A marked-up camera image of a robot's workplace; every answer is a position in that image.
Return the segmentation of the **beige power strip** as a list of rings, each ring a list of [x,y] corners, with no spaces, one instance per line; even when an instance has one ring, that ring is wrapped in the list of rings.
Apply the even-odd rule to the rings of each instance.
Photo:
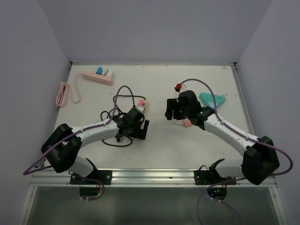
[[[143,99],[142,103],[141,103],[141,107],[142,107],[142,112],[144,115],[147,114],[148,105],[149,105],[148,101]]]

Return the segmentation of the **salmon pink usb charger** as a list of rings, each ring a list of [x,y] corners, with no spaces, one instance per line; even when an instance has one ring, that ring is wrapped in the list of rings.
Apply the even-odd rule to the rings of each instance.
[[[184,126],[185,128],[188,128],[188,127],[191,127],[191,126],[192,126],[192,123],[191,123],[191,121],[190,121],[189,119],[185,119],[185,120],[183,121],[183,126]]]

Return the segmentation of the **teal triangular power socket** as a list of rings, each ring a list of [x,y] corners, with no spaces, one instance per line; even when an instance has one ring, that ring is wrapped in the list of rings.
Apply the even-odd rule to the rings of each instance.
[[[224,96],[214,95],[214,98],[215,98],[216,108],[219,108],[226,101],[226,98]],[[204,106],[208,106],[212,109],[215,109],[214,99],[210,93],[201,92],[199,95],[199,99]]]

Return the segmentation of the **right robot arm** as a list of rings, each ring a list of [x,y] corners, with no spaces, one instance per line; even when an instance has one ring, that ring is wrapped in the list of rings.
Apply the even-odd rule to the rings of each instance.
[[[165,117],[168,120],[188,119],[192,125],[222,139],[243,157],[241,160],[222,158],[206,170],[196,170],[196,184],[211,185],[224,181],[235,184],[231,178],[245,178],[252,184],[259,185],[279,168],[274,144],[269,137],[258,138],[236,127],[227,128],[225,120],[214,109],[202,107],[191,90],[167,100]]]

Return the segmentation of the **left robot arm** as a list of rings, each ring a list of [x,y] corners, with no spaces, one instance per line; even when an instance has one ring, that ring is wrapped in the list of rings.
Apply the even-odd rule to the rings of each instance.
[[[149,123],[138,107],[92,125],[70,127],[64,123],[47,139],[41,152],[56,173],[72,172],[92,184],[100,180],[100,172],[91,160],[78,155],[79,150],[97,141],[123,136],[145,140]]]

